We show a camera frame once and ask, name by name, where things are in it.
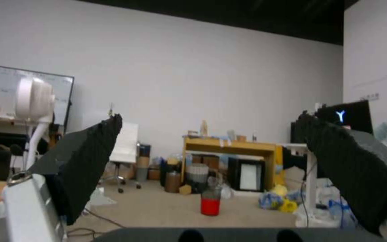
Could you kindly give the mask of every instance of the red liquid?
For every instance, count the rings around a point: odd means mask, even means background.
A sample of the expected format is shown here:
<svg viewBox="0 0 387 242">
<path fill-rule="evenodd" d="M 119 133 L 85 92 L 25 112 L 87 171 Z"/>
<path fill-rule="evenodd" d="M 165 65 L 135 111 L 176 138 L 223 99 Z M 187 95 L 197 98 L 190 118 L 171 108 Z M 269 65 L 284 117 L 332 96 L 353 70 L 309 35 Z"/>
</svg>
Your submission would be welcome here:
<svg viewBox="0 0 387 242">
<path fill-rule="evenodd" d="M 201 213 L 208 216 L 219 215 L 220 200 L 201 199 Z"/>
</svg>

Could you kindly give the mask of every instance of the monitor screen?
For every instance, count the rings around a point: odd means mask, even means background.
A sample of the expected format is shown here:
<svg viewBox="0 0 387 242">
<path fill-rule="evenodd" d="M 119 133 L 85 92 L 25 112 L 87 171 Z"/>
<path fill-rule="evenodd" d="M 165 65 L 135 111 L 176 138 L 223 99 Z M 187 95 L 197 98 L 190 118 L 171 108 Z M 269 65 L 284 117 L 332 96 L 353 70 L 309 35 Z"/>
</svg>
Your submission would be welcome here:
<svg viewBox="0 0 387 242">
<path fill-rule="evenodd" d="M 373 134 L 368 101 L 324 107 L 319 109 L 315 116 L 332 124 Z"/>
</svg>

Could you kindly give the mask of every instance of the red cup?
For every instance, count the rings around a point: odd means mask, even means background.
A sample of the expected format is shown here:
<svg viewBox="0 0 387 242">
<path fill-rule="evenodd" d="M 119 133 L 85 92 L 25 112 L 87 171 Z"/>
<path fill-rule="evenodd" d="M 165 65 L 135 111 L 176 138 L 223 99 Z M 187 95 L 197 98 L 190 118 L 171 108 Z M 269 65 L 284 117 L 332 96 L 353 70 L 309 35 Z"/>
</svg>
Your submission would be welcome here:
<svg viewBox="0 0 387 242">
<path fill-rule="evenodd" d="M 207 216 L 217 216 L 220 210 L 221 188 L 208 188 L 201 193 L 201 213 Z"/>
</svg>

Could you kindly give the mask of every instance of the white office chair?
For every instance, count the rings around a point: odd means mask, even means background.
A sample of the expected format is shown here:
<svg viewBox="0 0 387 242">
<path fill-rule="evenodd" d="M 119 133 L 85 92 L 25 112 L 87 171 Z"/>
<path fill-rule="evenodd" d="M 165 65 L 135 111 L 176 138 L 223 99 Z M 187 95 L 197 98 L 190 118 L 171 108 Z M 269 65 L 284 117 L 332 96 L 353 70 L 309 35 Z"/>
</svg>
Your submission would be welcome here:
<svg viewBox="0 0 387 242">
<path fill-rule="evenodd" d="M 116 180 L 117 191 L 119 193 L 123 193 L 121 185 L 125 184 L 127 180 L 125 177 L 119 176 L 120 165 L 131 168 L 137 162 L 139 148 L 138 124 L 124 122 L 109 158 L 109 161 L 116 166 L 114 169 L 114 177 L 111 177 L 110 179 Z M 135 183 L 137 184 L 137 188 L 140 189 L 140 183 Z"/>
</svg>

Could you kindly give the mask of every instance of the whiteboard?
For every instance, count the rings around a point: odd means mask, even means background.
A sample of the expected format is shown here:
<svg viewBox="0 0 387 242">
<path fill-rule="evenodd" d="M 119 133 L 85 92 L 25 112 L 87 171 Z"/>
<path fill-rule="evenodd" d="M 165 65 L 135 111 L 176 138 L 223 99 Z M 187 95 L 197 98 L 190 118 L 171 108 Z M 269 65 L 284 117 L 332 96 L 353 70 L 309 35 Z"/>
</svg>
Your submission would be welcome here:
<svg viewBox="0 0 387 242">
<path fill-rule="evenodd" d="M 15 118 L 17 84 L 23 77 L 39 78 L 53 87 L 55 124 L 65 125 L 74 77 L 0 66 L 0 118 Z"/>
<path fill-rule="evenodd" d="M 358 84 L 347 92 L 347 102 L 368 100 L 371 123 L 376 128 L 387 119 L 387 76 Z"/>
</svg>

